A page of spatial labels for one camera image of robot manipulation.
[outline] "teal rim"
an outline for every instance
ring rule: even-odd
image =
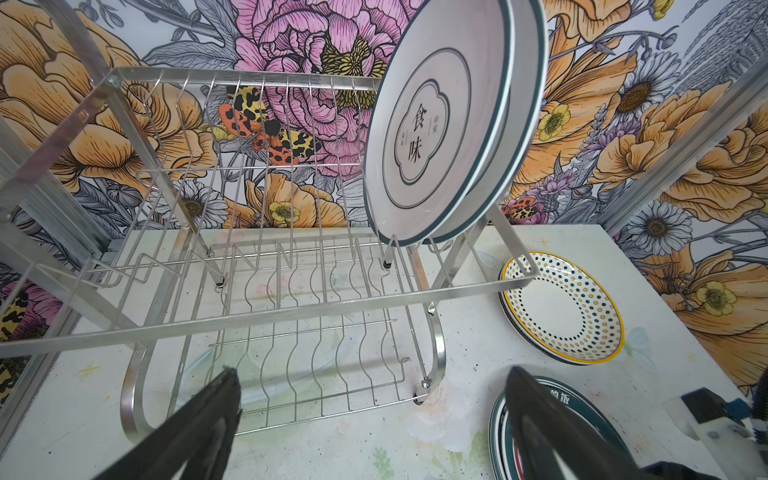
[[[411,28],[411,25],[413,25],[414,20],[416,20],[417,17],[422,13],[424,7],[427,6],[429,3],[429,0],[425,0],[424,3],[419,7],[419,10],[416,12],[416,15],[413,16],[413,20],[408,24],[406,27],[406,30],[402,33],[400,37],[400,43],[395,46],[395,51],[392,52],[392,58],[394,58],[397,55],[397,51],[400,48],[400,45],[402,45],[402,40],[406,37],[408,34],[408,30]],[[510,59],[510,52],[509,52],[509,45],[511,43],[510,38],[510,26],[511,26],[511,16],[510,12],[512,10],[511,8],[511,0],[498,0],[499,5],[502,7],[502,15],[504,17],[504,31],[505,31],[505,38],[506,42],[504,45],[504,66],[502,68],[502,82],[498,91],[498,98],[496,99],[496,105],[494,106],[493,115],[491,116],[492,124],[500,124],[502,121],[506,121],[506,119],[502,119],[500,112],[504,106],[505,99],[509,98],[510,90],[511,90],[511,83],[512,83],[512,65],[509,61]],[[387,71],[389,71],[389,65],[387,65],[387,70],[384,72],[384,76],[382,77],[381,85],[384,85],[384,81],[386,80]],[[376,112],[376,105],[379,103],[379,95],[377,93],[376,100],[373,102],[373,110],[372,112]],[[471,172],[474,172],[477,174],[480,165],[482,164],[481,160],[483,158],[483,153],[488,150],[488,146],[490,145],[490,137],[491,137],[491,131],[494,130],[493,128],[489,128],[488,131],[485,133],[485,139],[482,142],[482,146],[480,148],[480,152],[478,153],[478,156],[475,159],[474,164],[472,165]],[[366,165],[368,164],[367,158],[368,158],[368,138],[371,136],[371,129],[368,129],[368,134],[366,135],[366,161],[362,164],[362,175],[365,176],[366,174]],[[397,240],[397,244],[399,247],[405,247],[408,245],[411,245],[413,243],[418,243],[422,240],[424,240],[426,237],[429,236],[431,232],[434,232],[442,222],[445,221],[449,217],[451,213],[453,213],[453,210],[458,206],[458,201],[464,197],[464,195],[469,190],[469,186],[471,184],[471,179],[474,175],[468,176],[464,183],[461,185],[461,187],[457,190],[456,195],[453,197],[453,199],[449,202],[449,205],[447,208],[443,210],[443,214],[437,218],[435,221],[433,221],[428,227],[426,227],[421,232],[417,233],[413,237],[404,239],[404,240]],[[367,189],[365,187],[365,182],[363,182],[363,195],[362,195],[362,201],[366,207],[366,216],[368,217],[368,224],[371,226],[371,228],[374,229],[374,231],[378,231],[376,229],[376,223],[373,221],[373,216],[371,215],[370,207],[368,205],[368,195]],[[391,243],[392,239],[389,239],[385,237],[382,233],[379,232],[379,240],[381,240],[383,243]]]
[[[531,7],[533,8],[534,16],[536,17],[536,24],[538,26],[538,42],[540,45],[544,45],[544,48],[540,50],[541,54],[539,55],[539,59],[538,59],[537,84],[539,85],[539,88],[537,92],[534,94],[533,103],[531,103],[531,110],[528,112],[528,129],[526,132],[523,133],[521,142],[518,144],[517,150],[515,150],[515,152],[513,153],[511,157],[512,160],[509,162],[509,166],[507,167],[507,170],[504,172],[504,175],[502,175],[502,178],[499,180],[499,182],[496,184],[496,187],[493,189],[493,195],[489,196],[486,202],[484,202],[477,209],[475,214],[471,215],[470,218],[468,218],[464,223],[462,223],[461,226],[456,227],[454,230],[450,231],[449,233],[446,233],[445,235],[436,237],[434,239],[436,243],[445,242],[447,240],[452,239],[456,235],[459,235],[461,232],[468,229],[474,222],[478,221],[478,218],[482,214],[484,214],[488,210],[488,208],[490,208],[494,204],[494,202],[499,197],[499,195],[502,194],[502,191],[506,189],[507,185],[514,179],[514,176],[517,174],[519,167],[522,166],[522,162],[525,159],[525,155],[528,153],[528,149],[531,147],[531,138],[533,137],[533,133],[535,131],[536,126],[538,125],[537,118],[538,118],[538,112],[541,110],[541,99],[544,97],[544,85],[545,85],[545,80],[547,75],[547,64],[548,64],[547,62],[548,51],[547,51],[547,22],[545,21],[544,7],[541,5],[541,3],[538,0],[531,0],[530,3],[531,3]]]
[[[551,379],[545,376],[534,377],[539,383],[547,387],[554,396],[558,394],[558,398],[562,400],[562,396],[566,395],[568,398],[567,407],[577,413],[581,418],[587,421],[592,427],[600,433],[606,442],[616,447],[620,452],[623,452],[629,459],[632,459],[632,454],[624,443],[624,440],[619,435],[616,428],[613,427],[611,422],[598,410],[596,406],[589,400],[587,400],[582,394],[573,390],[571,387],[565,385],[562,382],[558,382],[555,379]],[[512,429],[510,425],[507,425],[506,435],[502,438],[503,425],[500,420],[503,418],[503,414],[507,411],[507,400],[505,394],[502,391],[496,399],[496,403],[493,406],[491,414],[491,423],[488,428],[488,447],[491,453],[491,463],[493,464],[493,471],[497,480],[521,480],[521,476],[518,473],[518,468],[514,462],[515,460],[515,444],[512,438]],[[505,450],[507,459],[512,461],[512,465],[509,465],[509,471],[512,475],[511,478],[507,478],[504,474],[503,460],[501,456],[502,449]]]

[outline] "green plate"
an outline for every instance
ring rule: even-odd
[[[624,452],[627,457],[632,458],[619,433],[592,402],[557,380],[544,376],[534,378],[547,387],[554,397],[560,399],[571,411],[591,425],[606,442]],[[523,480],[520,457],[512,438],[511,426],[507,423],[507,399],[503,391],[496,399],[491,412],[488,447],[491,451],[491,463],[497,480]]]

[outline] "floral backdrop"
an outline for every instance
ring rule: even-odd
[[[512,223],[594,222],[768,45],[763,0],[543,3],[550,33],[545,100],[528,156],[502,204]],[[382,77],[422,0],[71,4],[110,66]],[[90,91],[58,27],[19,0],[0,2],[0,75],[0,115],[33,149]],[[359,160],[372,95],[138,82],[126,93],[137,113],[152,105],[150,115],[138,115],[141,127],[163,165],[176,169],[171,177],[198,226],[367,224]],[[768,353],[759,315],[768,288],[756,287],[765,280],[761,248],[768,227],[763,117],[752,116],[617,238],[745,389]],[[296,168],[263,169],[286,164]],[[113,238],[123,237],[134,218],[139,227],[177,226],[109,108],[52,172]],[[38,240],[78,267],[78,259],[29,220]],[[18,278],[6,270],[0,287]]]

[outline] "white plate with teal rim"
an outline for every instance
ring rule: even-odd
[[[432,233],[435,242],[460,234],[482,217],[520,170],[536,132],[547,77],[547,26],[538,0],[513,0],[515,59],[512,91],[501,140],[493,158],[456,210]]]
[[[624,322],[603,286],[581,267],[553,253],[531,252],[540,274],[527,286],[499,293],[510,323],[541,351],[562,362],[594,365],[624,345]],[[512,260],[500,280],[522,276]]]
[[[611,422],[592,402],[562,382],[544,376],[536,376],[534,378],[545,386],[552,396],[559,399],[568,409],[581,417],[606,442],[624,453],[629,459],[632,459],[632,454],[629,452],[624,440],[621,439],[619,432],[616,431]],[[509,422],[507,422],[507,416],[507,400],[504,392],[502,392],[496,399],[491,414],[491,425],[489,428],[491,432],[489,438],[491,462],[497,480],[524,480],[520,453],[515,447],[515,440],[512,438],[512,428]]]
[[[382,241],[424,240],[494,155],[514,40],[511,0],[426,0],[416,13],[382,79],[366,141],[366,212]]]

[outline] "two-tier dish rack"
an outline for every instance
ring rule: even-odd
[[[151,106],[144,101],[139,111],[131,107],[132,85],[153,91],[173,84],[182,93],[199,91],[200,86],[207,86],[209,93],[221,85],[236,91],[278,87],[286,89],[287,98],[298,90],[312,95],[323,89],[336,98],[340,91],[354,97],[376,93],[380,80],[189,68],[109,69],[64,2],[39,3],[78,52],[93,89],[36,151],[20,159],[20,167],[0,187],[0,260],[22,274],[16,290],[29,279],[64,303],[44,338],[0,343],[0,357],[39,358],[71,349],[129,346],[133,354],[120,406],[129,438],[141,439],[153,429],[144,412],[147,376],[167,376],[170,415],[223,366],[236,366],[243,385],[238,435],[401,402],[419,404],[445,373],[438,303],[520,288],[538,274],[497,207],[450,242],[437,244],[428,238],[409,247],[400,247],[396,238],[382,243],[375,226],[323,228],[319,223],[303,229],[293,228],[291,222],[282,229],[242,230],[230,222],[222,230],[199,230],[179,201],[171,177],[207,174],[213,179],[226,170],[239,177],[275,171],[293,177],[302,168],[317,171],[318,165],[242,161],[226,166],[218,153],[219,162],[211,168],[163,168],[160,135],[152,132],[160,146],[155,148],[139,125],[142,116],[151,118]],[[107,107],[143,162],[137,179],[150,193],[137,208],[126,237],[114,239],[107,253],[94,251],[79,271],[73,271],[24,235],[11,222],[11,211],[46,185],[51,165]],[[361,157],[353,165],[361,167],[363,162]],[[242,189],[238,184],[239,194]],[[152,216],[161,197],[175,213],[176,230],[168,222],[161,230],[140,222],[140,214]],[[508,248],[508,258],[517,258],[525,271],[520,278],[500,281],[498,272],[482,266],[474,244],[489,221]],[[485,282],[454,283],[468,258],[484,269]],[[525,260],[532,268],[523,267]],[[0,306],[3,313],[16,294]],[[82,320],[70,333],[72,311]],[[161,360],[151,363],[153,356]]]

